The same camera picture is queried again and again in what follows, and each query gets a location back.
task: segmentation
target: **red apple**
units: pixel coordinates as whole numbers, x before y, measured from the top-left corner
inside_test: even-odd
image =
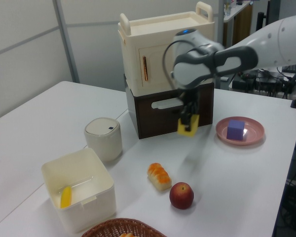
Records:
[[[170,202],[178,209],[187,209],[192,205],[194,192],[189,184],[176,183],[170,190]]]

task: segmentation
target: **box handle slot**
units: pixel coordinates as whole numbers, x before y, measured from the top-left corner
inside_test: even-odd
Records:
[[[206,17],[204,14],[202,14],[201,10],[204,10],[207,12],[207,15],[208,17]],[[197,4],[196,4],[196,14],[197,15],[200,15],[204,18],[207,18],[208,19],[208,22],[214,22],[214,15],[213,15],[213,9],[212,9],[212,6],[204,3],[204,2],[201,2],[199,1]]]
[[[132,34],[132,31],[130,29],[130,23],[124,13],[120,14],[119,21],[120,21],[120,25],[121,25],[122,29],[124,30],[125,34],[127,36],[130,36]]]
[[[145,81],[148,81],[147,61],[146,61],[146,57],[145,56],[143,56],[143,62],[144,62]]]
[[[168,100],[155,101],[151,104],[151,107],[153,109],[164,110],[181,105],[183,105],[183,102],[181,100],[179,100],[178,98],[172,98]]]

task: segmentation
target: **white wall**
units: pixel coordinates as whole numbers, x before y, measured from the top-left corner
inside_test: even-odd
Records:
[[[52,0],[0,0],[0,117],[72,80]]]
[[[57,0],[80,83],[125,90],[117,33],[119,15],[129,20],[195,11],[198,0]],[[211,4],[222,0],[208,0]],[[218,16],[218,7],[214,8]]]
[[[281,0],[279,19],[296,15],[296,0]]]

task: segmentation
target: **desk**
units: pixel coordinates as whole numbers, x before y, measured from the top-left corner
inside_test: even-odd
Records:
[[[41,166],[82,149],[84,128],[127,109],[124,92],[61,82],[0,118],[0,221],[43,184]]]
[[[252,1],[243,1],[242,5],[236,5],[231,9],[230,15],[225,15],[223,18],[223,22],[227,23],[227,36],[226,36],[226,47],[232,46],[232,35],[233,35],[233,19],[234,17],[242,11],[247,5],[249,5]]]
[[[81,91],[81,96],[89,96],[92,88]],[[55,104],[60,99],[54,98]],[[296,141],[296,109],[290,104],[289,100],[215,89],[213,125],[199,128],[193,138],[169,133],[139,140],[125,111],[118,118],[123,154],[106,164],[115,182],[117,212],[113,217],[138,219],[169,237],[271,236]],[[87,108],[80,106],[71,103],[68,108],[73,114],[83,113]],[[229,116],[259,121],[265,127],[265,141],[249,147],[222,142],[215,125]],[[80,119],[81,123],[89,120]],[[84,144],[80,142],[71,150]],[[165,167],[173,183],[183,181],[192,186],[195,198],[190,209],[173,208],[169,190],[159,193],[152,186],[146,171],[153,162]],[[38,166],[27,178],[34,172],[41,176]],[[65,232],[45,186],[39,183],[36,188],[0,222],[0,236],[81,236],[83,232]]]

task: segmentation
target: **cabinet door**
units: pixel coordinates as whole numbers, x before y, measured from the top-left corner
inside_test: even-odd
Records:
[[[167,46],[168,44],[139,49],[143,87],[171,89],[162,68],[162,56]],[[173,69],[171,47],[166,53],[165,61],[167,73],[170,76]]]

